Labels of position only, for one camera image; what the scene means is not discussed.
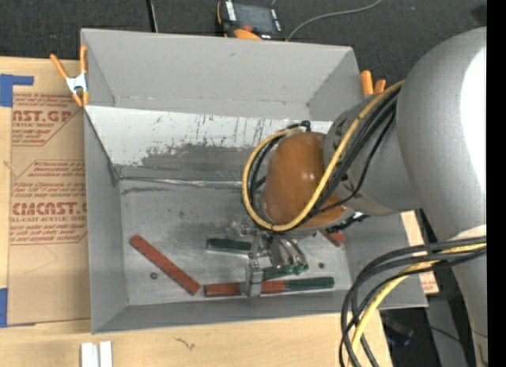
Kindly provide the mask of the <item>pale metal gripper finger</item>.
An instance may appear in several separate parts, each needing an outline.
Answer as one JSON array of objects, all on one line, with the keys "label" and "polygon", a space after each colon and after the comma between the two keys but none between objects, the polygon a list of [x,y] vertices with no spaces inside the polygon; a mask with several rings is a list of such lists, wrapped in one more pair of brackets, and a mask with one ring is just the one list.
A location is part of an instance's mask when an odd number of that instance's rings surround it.
[{"label": "pale metal gripper finger", "polygon": [[258,259],[262,255],[262,234],[255,233],[251,242],[251,249],[248,252],[249,260]]},{"label": "pale metal gripper finger", "polygon": [[245,293],[247,297],[259,297],[262,291],[263,269],[257,260],[250,260],[246,266]]}]

